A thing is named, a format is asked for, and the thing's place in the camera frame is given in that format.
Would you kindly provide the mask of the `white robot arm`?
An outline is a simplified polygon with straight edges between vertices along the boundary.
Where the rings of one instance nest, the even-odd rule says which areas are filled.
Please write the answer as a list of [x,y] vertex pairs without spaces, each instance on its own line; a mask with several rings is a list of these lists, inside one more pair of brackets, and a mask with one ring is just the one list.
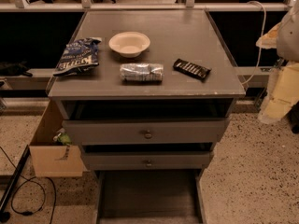
[[267,85],[258,120],[264,124],[280,121],[299,102],[299,1],[287,12],[280,23],[261,36],[256,46],[276,49],[287,64],[274,69]]

